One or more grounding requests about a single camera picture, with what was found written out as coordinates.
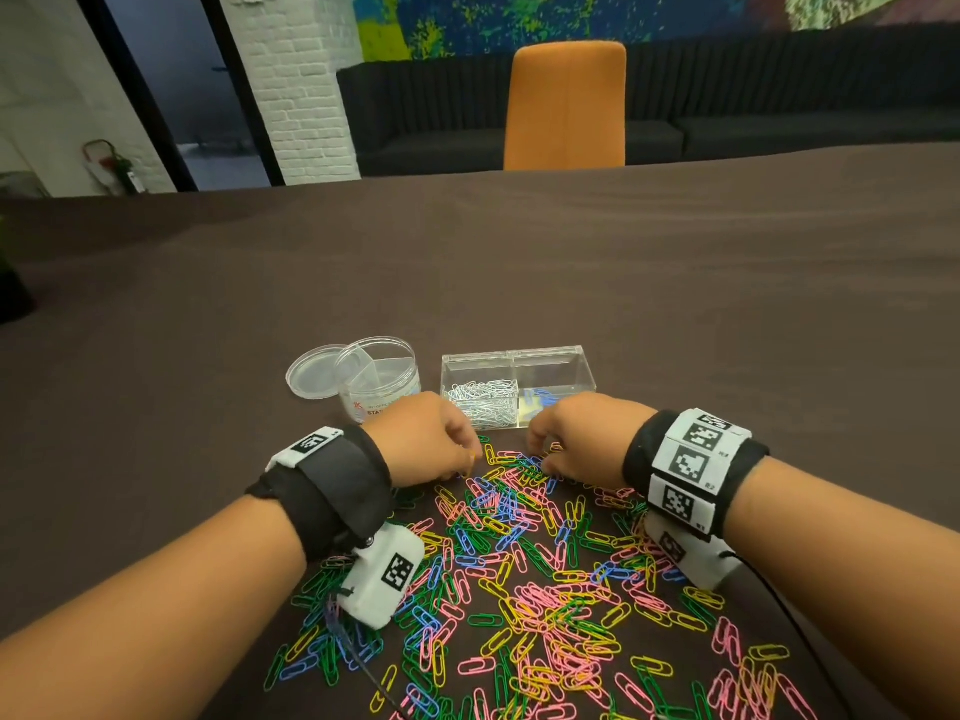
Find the table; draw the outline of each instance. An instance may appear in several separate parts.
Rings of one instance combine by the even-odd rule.
[[[600,391],[711,410],[788,462],[960,528],[958,162],[960,144],[931,143],[0,202],[40,303],[0,327],[0,575],[15,587],[0,631],[342,423],[336,399],[298,399],[283,375],[306,350],[381,334],[414,346],[433,389],[444,353],[580,344]],[[725,593],[789,637],[750,577]],[[281,612],[208,716],[307,717],[344,697],[306,681],[263,695],[300,618]],[[827,661],[863,716],[899,716]],[[345,687],[366,708],[364,680]],[[808,697],[835,716],[822,686]]]

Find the person's right arm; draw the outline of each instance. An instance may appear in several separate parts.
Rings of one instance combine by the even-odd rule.
[[[554,436],[564,450],[544,472],[625,488],[627,450],[655,413],[578,394],[534,418],[529,447]],[[907,714],[960,717],[960,533],[767,457],[724,539]]]

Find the black door frame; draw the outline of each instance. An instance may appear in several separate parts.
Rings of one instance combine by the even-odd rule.
[[[200,1],[213,31],[214,39],[220,47],[223,62],[229,72],[237,98],[240,100],[246,125],[253,137],[257,154],[263,162],[263,168],[267,172],[270,186],[285,186],[286,182],[283,180],[280,162],[278,162],[277,154],[271,144],[267,126],[260,115],[254,90],[247,78],[247,71],[243,66],[243,60],[240,58],[240,51],[234,42],[234,35],[231,33],[227,16],[220,6],[220,0]],[[130,48],[127,47],[123,34],[117,27],[114,15],[111,14],[107,3],[104,0],[77,0],[77,4],[93,30],[93,35],[100,43],[103,54],[106,55],[110,67],[120,81],[120,85],[123,86],[130,105],[133,106],[140,123],[143,124],[143,128],[150,137],[150,142],[156,149],[160,161],[163,162],[170,179],[173,180],[176,191],[198,191],[193,175],[187,168],[184,157],[177,149],[173,134],[163,119],[161,109],[157,106],[157,101],[151,93],[143,73],[140,72]]]

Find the forearm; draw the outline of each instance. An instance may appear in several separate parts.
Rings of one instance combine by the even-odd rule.
[[[283,508],[241,498],[0,645],[0,715],[196,717],[305,569]]]
[[[960,714],[960,534],[770,458],[724,530],[904,710]]]

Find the person's left hand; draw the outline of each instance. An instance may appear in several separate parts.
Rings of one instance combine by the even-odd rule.
[[[483,454],[471,421],[433,391],[397,399],[361,426],[383,455],[395,488],[469,475]]]

